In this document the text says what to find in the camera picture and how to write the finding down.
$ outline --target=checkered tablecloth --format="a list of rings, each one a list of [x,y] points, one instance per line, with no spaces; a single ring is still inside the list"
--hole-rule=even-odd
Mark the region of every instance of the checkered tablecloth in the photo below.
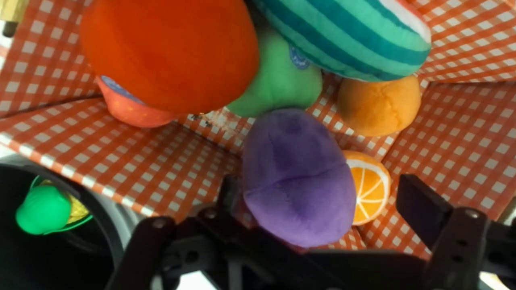
[[[415,124],[388,156],[388,210],[360,231],[372,247],[428,255],[396,210],[401,174],[417,174],[455,206],[499,219],[516,198],[516,82],[431,84]]]
[[[115,121],[78,45],[78,24],[91,2],[30,3],[0,71],[0,144],[136,211],[183,219],[193,206],[215,200],[226,173],[239,171],[254,121],[226,110],[157,131]],[[333,76],[309,111],[343,148],[384,160],[396,177],[417,173],[452,203],[497,218],[515,197],[515,3],[409,2],[434,32],[433,55],[420,73],[430,89],[415,124],[399,137],[355,135],[336,113],[339,79]],[[360,229],[364,240],[352,231],[333,247],[425,253],[394,211],[394,198],[380,219]]]

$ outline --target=stuffed toy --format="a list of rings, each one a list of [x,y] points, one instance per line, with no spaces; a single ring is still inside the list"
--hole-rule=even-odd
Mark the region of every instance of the stuffed toy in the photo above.
[[[404,131],[418,115],[422,89],[417,76],[393,82],[344,79],[338,110],[355,134],[383,137]]]
[[[315,65],[349,79],[394,81],[420,69],[431,29],[402,0],[255,0]]]
[[[226,106],[259,71],[259,39],[243,0],[96,0],[81,45],[101,77],[176,118]]]
[[[376,219],[388,206],[391,174],[381,161],[362,152],[344,150],[344,156],[357,190],[354,226],[364,226]]]
[[[17,210],[17,224],[31,235],[72,231],[91,219],[93,214],[80,200],[41,177],[35,179],[28,197]]]
[[[355,184],[328,129],[302,110],[257,119],[244,153],[244,200],[257,222],[291,245],[339,240],[354,222]]]
[[[257,118],[278,108],[314,105],[323,92],[322,71],[270,26],[259,28],[259,40],[259,76],[230,111]]]
[[[175,115],[168,111],[160,111],[143,105],[139,98],[131,95],[128,90],[120,87],[114,79],[104,76],[97,77],[97,84],[104,98],[107,100],[109,111],[112,116],[122,123],[135,127],[160,127],[175,121]]]

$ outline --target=orange slice plush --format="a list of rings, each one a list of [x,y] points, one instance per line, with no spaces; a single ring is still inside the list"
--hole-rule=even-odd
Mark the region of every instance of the orange slice plush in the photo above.
[[[376,219],[388,205],[391,176],[384,164],[360,152],[344,152],[352,169],[357,189],[357,210],[354,226],[364,226]]]

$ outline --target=green stripe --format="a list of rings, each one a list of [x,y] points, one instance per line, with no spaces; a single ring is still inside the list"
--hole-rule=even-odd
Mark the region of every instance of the green stripe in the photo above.
[[[291,26],[285,24],[280,18],[276,18],[273,13],[267,11],[267,16],[275,26],[286,34],[286,39],[289,42],[297,44],[297,47],[304,52],[304,55],[312,60],[315,65],[322,68],[339,68],[336,73],[351,77],[351,79],[364,79],[364,81],[384,81],[381,77],[376,77],[373,74],[362,73],[357,68],[347,66],[346,63],[326,55],[326,52],[315,47],[310,40],[304,37],[304,34],[294,31]],[[315,55],[326,55],[325,60],[315,58]]]
[[[315,10],[307,2],[297,2],[297,5],[285,7],[280,2],[272,2],[272,11],[281,11],[283,18],[291,21],[289,24],[296,31],[302,31],[307,34],[310,40],[314,40],[315,45],[322,47],[326,53],[335,52],[335,58],[352,61],[352,66],[359,68],[375,68],[376,71],[383,71],[381,68],[391,68],[389,74],[405,74],[405,71],[417,71],[420,68],[418,65],[405,65],[399,63],[391,58],[384,58],[383,55],[373,52],[370,47],[365,47],[364,44],[357,42],[354,37],[351,37],[346,31],[343,31],[339,26],[333,24],[331,21],[326,21],[328,16]]]
[[[414,31],[410,26],[407,26],[404,21],[401,21],[401,18],[394,13],[394,11],[391,11],[391,10],[388,10],[383,3],[380,3],[378,0],[365,0],[365,2],[368,2],[372,7],[376,7],[376,11],[381,15],[381,18],[386,18],[386,19],[389,19],[389,31],[393,31],[393,29],[401,29],[396,36],[397,36],[397,39],[404,39],[404,37],[407,37],[407,34],[418,34],[417,31]],[[431,50],[431,44],[430,42],[426,42],[425,40],[425,36],[422,36],[422,39],[423,39],[423,42],[418,45],[418,47],[415,47],[415,45],[412,45],[410,48],[414,48],[414,50]]]
[[[362,3],[359,10],[354,2],[309,2],[320,13],[330,16],[328,19],[341,28],[341,31],[347,32],[357,42],[365,44],[378,55],[407,65],[422,65],[430,55],[430,44],[426,44],[420,34],[407,29],[405,26],[388,28],[393,26],[391,19],[384,18],[368,3]]]

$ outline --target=toy food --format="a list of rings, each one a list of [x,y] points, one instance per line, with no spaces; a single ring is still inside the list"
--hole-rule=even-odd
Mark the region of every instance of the toy food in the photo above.
[[[391,176],[386,166],[370,155],[344,150],[344,156],[351,166],[357,189],[354,226],[364,226],[376,219],[386,208]]]
[[[85,205],[62,193],[51,181],[35,179],[31,192],[17,211],[18,226],[31,235],[65,232],[91,221]]]
[[[420,110],[418,77],[393,82],[360,82],[344,79],[338,92],[343,119],[360,135],[383,137],[409,127]]]
[[[393,81],[420,69],[431,29],[402,0],[255,0],[315,65],[349,79]]]
[[[244,200],[259,224],[297,245],[339,240],[355,214],[355,184],[328,129],[302,110],[257,119],[243,153]]]
[[[255,118],[278,108],[307,108],[323,90],[318,68],[272,28],[259,32],[260,71],[246,94],[228,108]]]
[[[175,121],[173,113],[143,105],[139,98],[131,95],[107,76],[97,77],[97,84],[104,94],[104,98],[107,100],[109,111],[122,123],[135,127],[160,127]]]
[[[176,116],[226,106],[259,71],[243,0],[97,0],[85,13],[81,45],[99,76]]]

